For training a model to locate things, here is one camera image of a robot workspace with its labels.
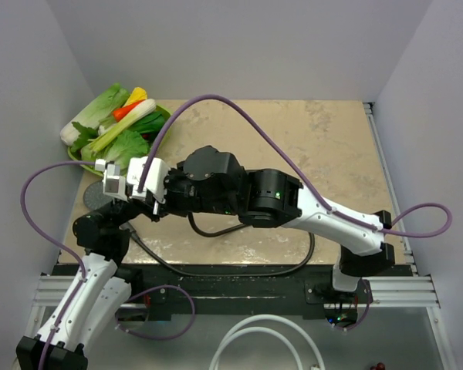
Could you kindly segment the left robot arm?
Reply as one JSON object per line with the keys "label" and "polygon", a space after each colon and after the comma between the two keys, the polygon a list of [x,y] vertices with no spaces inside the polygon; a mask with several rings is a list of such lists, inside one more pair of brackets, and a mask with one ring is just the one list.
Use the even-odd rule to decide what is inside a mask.
{"label": "left robot arm", "polygon": [[119,307],[143,297],[142,271],[122,265],[131,232],[121,225],[139,214],[135,205],[113,200],[74,222],[77,244],[86,254],[46,323],[18,343],[22,369],[85,369],[93,343]]}

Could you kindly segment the grey shower head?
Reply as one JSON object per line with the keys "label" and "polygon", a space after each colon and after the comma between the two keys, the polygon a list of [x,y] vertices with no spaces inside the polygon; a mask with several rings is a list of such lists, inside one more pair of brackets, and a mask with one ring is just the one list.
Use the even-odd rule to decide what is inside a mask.
{"label": "grey shower head", "polygon": [[96,181],[91,183],[83,193],[83,204],[89,210],[93,211],[112,201],[112,197],[103,193],[103,182]]}

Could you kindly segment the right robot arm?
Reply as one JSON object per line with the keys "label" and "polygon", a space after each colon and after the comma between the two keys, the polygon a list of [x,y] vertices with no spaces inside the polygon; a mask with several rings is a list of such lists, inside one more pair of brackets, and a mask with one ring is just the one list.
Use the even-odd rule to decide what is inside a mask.
{"label": "right robot arm", "polygon": [[339,303],[355,295],[360,278],[395,264],[394,247],[382,233],[388,212],[322,205],[299,179],[274,169],[246,170],[232,153],[212,146],[195,150],[175,168],[153,159],[145,187],[162,213],[234,215],[244,225],[303,230],[334,241],[340,255],[328,292]]}

